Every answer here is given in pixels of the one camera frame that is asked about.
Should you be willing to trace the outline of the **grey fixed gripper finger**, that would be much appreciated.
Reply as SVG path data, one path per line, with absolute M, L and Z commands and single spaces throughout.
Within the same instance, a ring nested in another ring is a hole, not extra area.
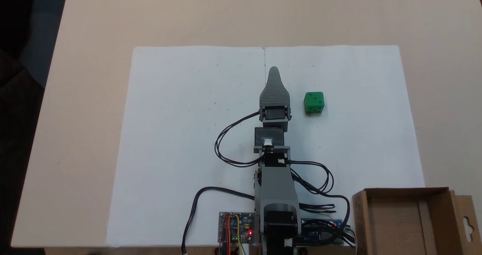
M 268 72 L 267 81 L 259 98 L 260 108 L 269 106 L 290 106 L 290 94 L 284 84 L 276 66 Z

